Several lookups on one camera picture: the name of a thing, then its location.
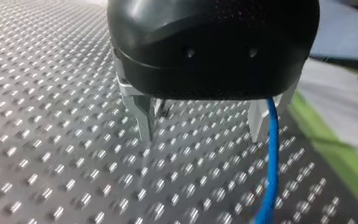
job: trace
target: blue wire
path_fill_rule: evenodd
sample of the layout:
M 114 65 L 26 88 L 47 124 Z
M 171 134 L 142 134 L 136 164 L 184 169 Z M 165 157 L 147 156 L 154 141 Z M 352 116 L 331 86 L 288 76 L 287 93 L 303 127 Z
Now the blue wire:
M 272 98 L 267 99 L 269 111 L 269 163 L 268 188 L 255 217 L 256 224 L 270 223 L 274 213 L 275 200 L 279 189 L 279 123 L 277 109 Z

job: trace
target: cable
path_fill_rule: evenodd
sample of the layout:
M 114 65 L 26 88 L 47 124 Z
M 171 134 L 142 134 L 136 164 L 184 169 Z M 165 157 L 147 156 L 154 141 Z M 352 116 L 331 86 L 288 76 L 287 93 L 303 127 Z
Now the cable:
M 277 109 L 272 98 L 267 99 L 269 111 L 269 163 L 268 188 L 261 208 L 255 217 L 256 224 L 270 223 L 279 189 L 279 122 Z

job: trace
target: silver metal bracket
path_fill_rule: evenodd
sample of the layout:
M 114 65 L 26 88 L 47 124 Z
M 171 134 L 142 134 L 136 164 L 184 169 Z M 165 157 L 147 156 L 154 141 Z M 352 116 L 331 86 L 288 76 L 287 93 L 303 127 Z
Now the silver metal bracket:
M 292 101 L 299 79 L 284 93 L 274 97 L 278 115 Z M 248 111 L 249 129 L 253 142 L 266 142 L 269 136 L 269 109 L 266 100 L 251 101 Z

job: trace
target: white surface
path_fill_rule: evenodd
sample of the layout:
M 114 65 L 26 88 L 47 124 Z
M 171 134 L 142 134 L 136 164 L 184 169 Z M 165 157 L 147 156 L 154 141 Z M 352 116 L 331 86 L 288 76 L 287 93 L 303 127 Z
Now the white surface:
M 309 60 L 298 90 L 340 141 L 358 151 L 358 76 L 345 68 Z

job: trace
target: diamond plate floor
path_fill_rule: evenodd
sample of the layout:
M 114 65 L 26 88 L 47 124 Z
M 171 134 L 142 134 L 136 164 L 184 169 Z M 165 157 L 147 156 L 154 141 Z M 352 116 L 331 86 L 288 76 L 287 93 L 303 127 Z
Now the diamond plate floor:
M 169 101 L 143 147 L 105 8 L 0 1 L 0 223 L 244 223 L 268 184 L 245 102 Z M 281 119 L 275 223 L 358 223 L 358 202 Z

